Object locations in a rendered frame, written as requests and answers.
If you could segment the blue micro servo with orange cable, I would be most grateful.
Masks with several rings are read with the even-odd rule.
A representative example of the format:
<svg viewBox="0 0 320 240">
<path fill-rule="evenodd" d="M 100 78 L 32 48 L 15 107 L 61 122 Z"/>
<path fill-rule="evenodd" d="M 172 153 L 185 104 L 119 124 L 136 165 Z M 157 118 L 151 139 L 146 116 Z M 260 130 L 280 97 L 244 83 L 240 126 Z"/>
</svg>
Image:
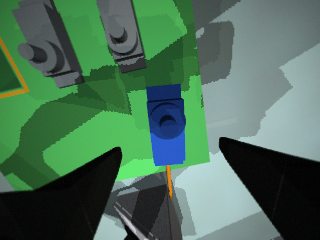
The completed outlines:
<svg viewBox="0 0 320 240">
<path fill-rule="evenodd" d="M 184 99 L 181 84 L 146 87 L 147 111 L 155 166 L 165 166 L 172 199 L 170 165 L 183 164 L 185 157 Z"/>
</svg>

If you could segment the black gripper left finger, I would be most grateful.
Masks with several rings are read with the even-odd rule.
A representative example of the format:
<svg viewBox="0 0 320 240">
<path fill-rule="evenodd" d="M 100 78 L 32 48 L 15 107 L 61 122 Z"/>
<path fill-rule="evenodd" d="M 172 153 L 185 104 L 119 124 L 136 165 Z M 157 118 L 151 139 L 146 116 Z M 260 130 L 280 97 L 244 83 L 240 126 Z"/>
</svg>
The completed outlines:
<svg viewBox="0 0 320 240">
<path fill-rule="evenodd" d="M 115 147 L 36 190 L 0 193 L 0 236 L 94 240 L 122 160 Z"/>
</svg>

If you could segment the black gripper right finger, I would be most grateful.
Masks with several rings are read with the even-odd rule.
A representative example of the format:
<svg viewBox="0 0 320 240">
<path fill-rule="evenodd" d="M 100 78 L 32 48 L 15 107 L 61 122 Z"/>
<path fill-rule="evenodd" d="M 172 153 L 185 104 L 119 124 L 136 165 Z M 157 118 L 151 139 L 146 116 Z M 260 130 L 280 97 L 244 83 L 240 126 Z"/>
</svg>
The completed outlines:
<svg viewBox="0 0 320 240">
<path fill-rule="evenodd" d="M 320 161 L 227 137 L 219 149 L 284 240 L 320 240 Z"/>
</svg>

